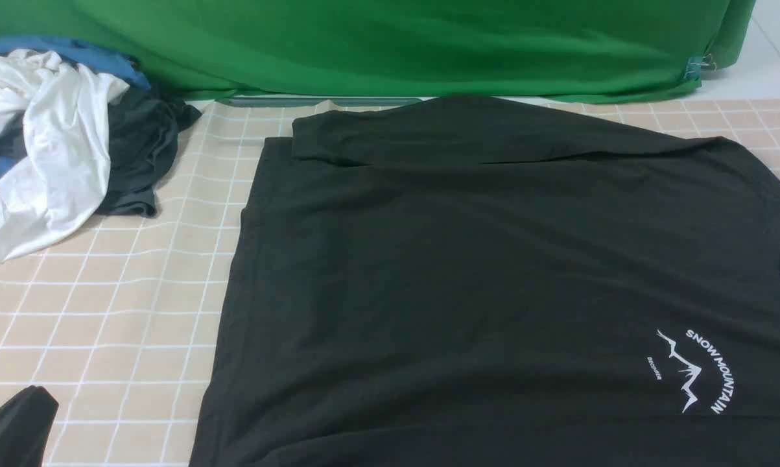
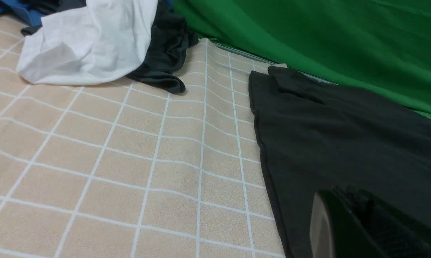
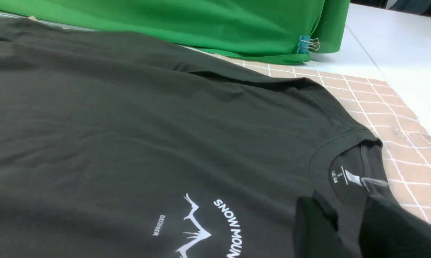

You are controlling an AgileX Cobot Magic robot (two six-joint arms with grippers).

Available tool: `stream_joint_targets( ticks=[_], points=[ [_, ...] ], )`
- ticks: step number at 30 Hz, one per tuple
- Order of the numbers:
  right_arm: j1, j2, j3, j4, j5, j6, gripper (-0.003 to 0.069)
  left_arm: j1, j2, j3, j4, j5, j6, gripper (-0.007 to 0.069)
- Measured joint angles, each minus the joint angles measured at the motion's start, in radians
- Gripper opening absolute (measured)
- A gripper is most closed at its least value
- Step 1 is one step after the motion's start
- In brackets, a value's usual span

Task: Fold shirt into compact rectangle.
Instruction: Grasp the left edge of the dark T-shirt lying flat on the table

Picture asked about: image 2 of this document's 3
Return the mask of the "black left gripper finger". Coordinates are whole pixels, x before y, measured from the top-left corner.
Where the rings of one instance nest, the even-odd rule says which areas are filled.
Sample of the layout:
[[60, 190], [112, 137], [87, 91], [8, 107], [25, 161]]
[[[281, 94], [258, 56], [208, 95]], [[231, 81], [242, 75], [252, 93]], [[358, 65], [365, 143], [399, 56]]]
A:
[[431, 258], [431, 228], [368, 191], [320, 190], [312, 204], [314, 258]]

